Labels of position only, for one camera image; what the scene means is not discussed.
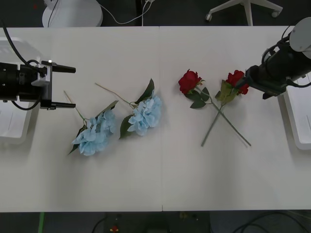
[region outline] dark gray floor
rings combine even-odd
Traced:
[[[98,0],[116,17],[126,22],[136,17],[135,0]],[[271,17],[271,10],[252,6],[255,26],[289,25],[297,19],[311,16],[311,0],[271,0],[284,9],[278,18]],[[244,8],[233,6],[213,14],[211,22],[205,21],[208,11],[226,0],[156,0],[144,17],[145,26],[228,26],[247,25]],[[7,27],[42,27],[41,17],[45,9],[43,0],[2,0],[0,14]],[[112,17],[103,11],[102,26],[119,26]],[[135,26],[135,22],[125,26]],[[222,211],[212,212],[211,224],[214,233],[231,233],[237,226],[262,213],[262,211]],[[311,231],[310,211],[299,211],[305,217],[293,215]],[[197,213],[198,220],[189,213],[185,220],[179,213],[126,213],[116,220],[116,214],[108,214],[105,225],[99,225],[96,233],[109,232],[115,223],[120,224],[120,233],[143,232],[151,219],[158,224],[161,219],[169,221],[172,232],[207,233],[207,213]],[[47,213],[44,233],[91,233],[94,224],[104,213]],[[2,213],[0,214],[0,233],[37,232],[39,213]],[[259,222],[270,233],[302,233],[303,231],[290,219],[283,216],[270,217]],[[259,233],[260,229],[250,228],[245,233]]]
[[[205,15],[227,0],[156,0],[144,16],[145,26],[209,26],[247,25],[244,7],[237,5],[213,14],[211,22]],[[289,25],[297,19],[311,16],[311,0],[270,0],[283,7],[277,18],[272,10],[252,5],[255,26]],[[119,22],[127,22],[136,16],[135,0],[98,0]],[[0,13],[8,27],[42,27],[41,17],[45,5],[43,0],[3,0]],[[103,10],[102,26],[119,26]],[[134,26],[131,22],[124,26]]]

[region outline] chair wheel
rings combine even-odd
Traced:
[[[273,17],[273,18],[276,18],[276,17],[278,17],[279,14],[280,14],[279,11],[273,11],[273,12],[272,12],[272,17]]]
[[[206,17],[205,17],[205,20],[210,22],[212,20],[212,15],[207,14]]]

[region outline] blue hydrangea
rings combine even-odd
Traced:
[[[128,121],[132,124],[128,131],[136,131],[138,135],[144,136],[149,127],[156,127],[161,118],[161,105],[161,99],[155,95],[152,95],[151,99],[140,102]]]
[[[108,138],[116,129],[115,115],[111,110],[105,111],[97,118],[91,118],[86,127],[72,144],[79,144],[80,153],[89,156],[103,151],[108,145]]]

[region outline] white chair leg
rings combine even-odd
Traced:
[[[283,7],[280,7],[267,0],[251,0],[251,3],[273,9],[275,11],[278,11],[279,13],[281,13],[281,11],[283,10]]]
[[[221,4],[221,5],[213,8],[213,9],[211,9],[208,14],[211,15],[211,14],[217,12],[217,11],[221,11],[221,10],[223,10],[225,8],[230,7],[230,6],[237,5],[237,4],[241,3],[242,1],[243,0],[230,0],[228,2],[225,2],[224,4]]]
[[[249,0],[244,2],[244,8],[245,8],[245,13],[246,13],[247,23],[249,26],[252,26],[253,25],[252,9],[251,9],[251,2]]]

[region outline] red rose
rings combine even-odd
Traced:
[[[183,94],[187,94],[190,90],[194,89],[202,79],[198,77],[197,72],[190,71],[190,69],[184,74],[184,76],[178,81],[180,85],[180,91]]]
[[[234,74],[231,74],[231,73],[228,74],[228,79],[226,80],[226,82],[231,84],[233,87],[235,87],[238,80],[240,80],[243,77],[244,77],[244,73],[242,71],[236,70],[234,71]],[[246,95],[248,92],[248,88],[249,88],[248,84],[243,85],[240,88],[239,93]]]

